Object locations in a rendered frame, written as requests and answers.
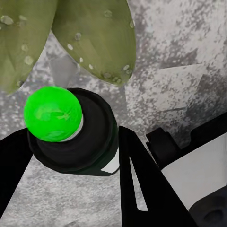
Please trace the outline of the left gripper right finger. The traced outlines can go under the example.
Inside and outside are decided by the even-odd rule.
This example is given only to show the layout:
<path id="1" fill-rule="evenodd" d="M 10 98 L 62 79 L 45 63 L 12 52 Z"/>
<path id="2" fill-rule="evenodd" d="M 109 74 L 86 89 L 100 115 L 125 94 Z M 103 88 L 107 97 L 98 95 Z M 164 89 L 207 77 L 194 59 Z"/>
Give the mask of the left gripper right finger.
<path id="1" fill-rule="evenodd" d="M 118 128 L 122 227 L 198 227 L 137 134 Z M 148 211 L 137 208 L 130 158 Z"/>

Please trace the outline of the insectifuge atomizer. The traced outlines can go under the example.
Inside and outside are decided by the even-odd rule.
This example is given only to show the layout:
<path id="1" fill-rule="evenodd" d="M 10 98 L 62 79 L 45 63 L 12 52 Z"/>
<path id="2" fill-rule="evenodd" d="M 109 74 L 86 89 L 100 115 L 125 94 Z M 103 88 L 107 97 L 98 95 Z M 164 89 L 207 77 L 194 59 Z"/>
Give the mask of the insectifuge atomizer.
<path id="1" fill-rule="evenodd" d="M 24 107 L 35 158 L 61 174 L 110 176 L 120 170 L 119 128 L 110 105 L 97 93 L 68 88 L 79 67 L 51 59 L 54 86 L 35 91 Z"/>

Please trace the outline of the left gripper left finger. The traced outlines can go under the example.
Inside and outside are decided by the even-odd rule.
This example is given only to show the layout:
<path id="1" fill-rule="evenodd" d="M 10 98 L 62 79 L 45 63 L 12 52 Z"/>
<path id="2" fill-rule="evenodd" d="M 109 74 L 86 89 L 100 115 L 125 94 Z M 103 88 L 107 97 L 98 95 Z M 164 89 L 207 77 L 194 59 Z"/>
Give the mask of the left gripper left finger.
<path id="1" fill-rule="evenodd" d="M 0 219 L 33 156 L 28 128 L 0 140 Z"/>

